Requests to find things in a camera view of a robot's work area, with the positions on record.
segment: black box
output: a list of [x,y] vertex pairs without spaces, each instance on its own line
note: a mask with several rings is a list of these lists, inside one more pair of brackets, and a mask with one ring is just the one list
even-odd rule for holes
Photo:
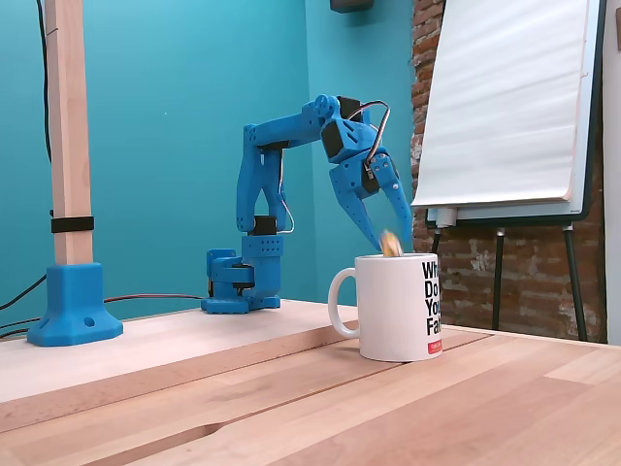
[[369,10],[374,0],[330,0],[330,8],[339,13],[359,12]]

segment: printed text on mug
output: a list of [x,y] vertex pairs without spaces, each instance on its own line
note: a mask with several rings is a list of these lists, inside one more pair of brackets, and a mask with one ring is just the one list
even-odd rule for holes
[[423,262],[423,274],[425,276],[425,304],[427,305],[427,336],[432,333],[438,334],[440,324],[440,290],[438,280],[438,264],[435,261]]

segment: red label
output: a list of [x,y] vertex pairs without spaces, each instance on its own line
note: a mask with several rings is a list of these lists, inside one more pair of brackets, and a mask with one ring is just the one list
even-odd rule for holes
[[430,354],[436,354],[437,352],[442,351],[442,340],[437,340],[434,343],[430,343],[427,345],[427,350]]

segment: blue robotic arm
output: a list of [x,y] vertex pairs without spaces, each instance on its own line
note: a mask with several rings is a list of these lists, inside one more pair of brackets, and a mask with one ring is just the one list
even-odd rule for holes
[[[371,244],[379,240],[363,200],[382,189],[410,237],[412,216],[397,169],[380,143],[379,130],[359,101],[320,95],[293,116],[244,128],[244,158],[237,185],[237,227],[246,232],[242,256],[234,250],[210,250],[210,298],[202,308],[211,314],[245,314],[254,309],[277,308],[280,257],[288,206],[282,178],[282,151],[321,140],[328,160],[335,164],[330,181],[341,207]],[[254,214],[263,190],[268,216]]]
[[261,189],[270,216],[277,219],[277,231],[284,230],[282,150],[321,139],[328,160],[337,165],[330,171],[337,200],[373,246],[379,250],[379,240],[362,201],[380,188],[404,226],[404,239],[410,236],[411,211],[392,159],[383,147],[378,147],[374,156],[369,157],[377,136],[377,129],[370,125],[369,113],[364,111],[348,118],[359,108],[358,101],[320,95],[297,115],[245,128],[244,159],[237,186],[240,231],[254,229],[254,208]]

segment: brick wall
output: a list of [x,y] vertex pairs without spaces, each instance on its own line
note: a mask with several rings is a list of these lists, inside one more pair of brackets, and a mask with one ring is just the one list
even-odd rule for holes
[[[441,31],[444,0],[414,3],[412,87],[415,130],[411,171],[414,190],[422,153],[429,90]],[[492,228],[445,230],[440,243],[442,321],[489,328],[496,235]],[[430,250],[433,231],[425,211],[414,221],[416,250]],[[590,341],[605,341],[604,200],[602,147],[599,144],[590,215],[575,225],[575,246]],[[501,330],[577,338],[572,289],[560,227],[508,228],[503,264]]]

